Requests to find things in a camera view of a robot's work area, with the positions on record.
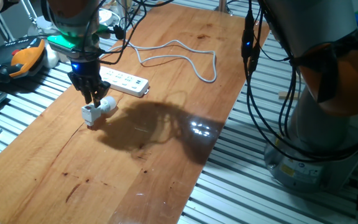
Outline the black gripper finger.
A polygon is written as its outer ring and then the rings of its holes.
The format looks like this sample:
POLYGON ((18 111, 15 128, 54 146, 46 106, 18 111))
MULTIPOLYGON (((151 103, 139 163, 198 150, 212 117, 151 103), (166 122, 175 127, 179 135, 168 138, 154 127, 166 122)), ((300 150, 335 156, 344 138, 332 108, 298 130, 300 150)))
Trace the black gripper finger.
POLYGON ((101 100, 107 95, 110 86, 110 83, 102 81, 98 83, 95 87, 92 87, 91 95, 95 108, 98 108, 100 106, 101 100))
POLYGON ((85 103, 86 104, 91 103, 93 99, 91 96, 91 89, 89 87, 89 84, 87 82, 80 81, 79 90, 81 91, 81 94, 85 98, 85 103))

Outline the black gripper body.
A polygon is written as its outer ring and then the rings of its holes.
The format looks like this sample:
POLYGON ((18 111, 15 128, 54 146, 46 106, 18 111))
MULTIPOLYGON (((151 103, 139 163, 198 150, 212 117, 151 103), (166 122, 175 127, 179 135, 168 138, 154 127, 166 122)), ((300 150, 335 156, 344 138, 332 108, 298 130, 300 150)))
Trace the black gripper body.
POLYGON ((96 90, 101 84, 99 75, 100 62, 92 60, 88 62, 71 61, 72 71, 68 73, 68 77, 76 90, 96 90))

